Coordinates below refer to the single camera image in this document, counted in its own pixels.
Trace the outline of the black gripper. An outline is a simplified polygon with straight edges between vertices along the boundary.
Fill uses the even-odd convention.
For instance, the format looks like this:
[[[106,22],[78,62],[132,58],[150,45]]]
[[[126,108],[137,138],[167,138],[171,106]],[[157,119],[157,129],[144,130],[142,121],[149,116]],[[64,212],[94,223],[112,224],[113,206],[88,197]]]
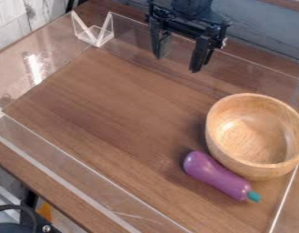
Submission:
[[[211,60],[213,48],[225,45],[229,21],[211,9],[212,0],[169,0],[168,5],[157,0],[146,0],[146,3],[146,22],[156,59],[169,52],[171,33],[196,39],[189,71],[199,72]]]

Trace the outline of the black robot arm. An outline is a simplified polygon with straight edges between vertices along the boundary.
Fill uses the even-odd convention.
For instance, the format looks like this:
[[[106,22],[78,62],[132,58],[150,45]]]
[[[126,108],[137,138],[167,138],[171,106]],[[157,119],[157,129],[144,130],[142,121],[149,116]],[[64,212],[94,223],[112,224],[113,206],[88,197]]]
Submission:
[[[213,50],[225,45],[229,21],[212,11],[212,0],[169,0],[169,6],[156,0],[146,0],[146,3],[145,22],[156,59],[168,54],[172,35],[181,35],[196,42],[188,69],[199,72],[211,61]]]

